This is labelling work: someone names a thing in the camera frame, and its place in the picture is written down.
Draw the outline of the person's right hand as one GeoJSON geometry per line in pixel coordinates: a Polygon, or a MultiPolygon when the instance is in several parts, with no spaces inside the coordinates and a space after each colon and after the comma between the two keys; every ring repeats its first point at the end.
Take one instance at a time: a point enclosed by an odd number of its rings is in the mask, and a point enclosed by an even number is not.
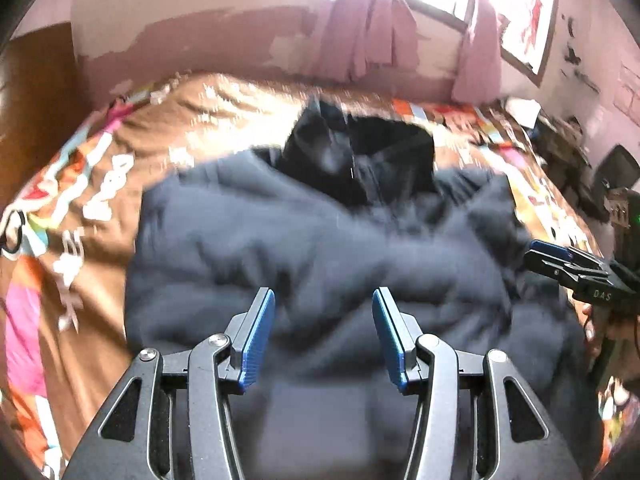
{"type": "Polygon", "coordinates": [[[608,311],[608,318],[605,321],[598,321],[597,315],[593,313],[593,310],[592,304],[585,304],[582,308],[582,314],[586,317],[584,326],[585,338],[590,353],[594,358],[601,353],[605,339],[629,341],[636,339],[638,316],[608,311]]]}

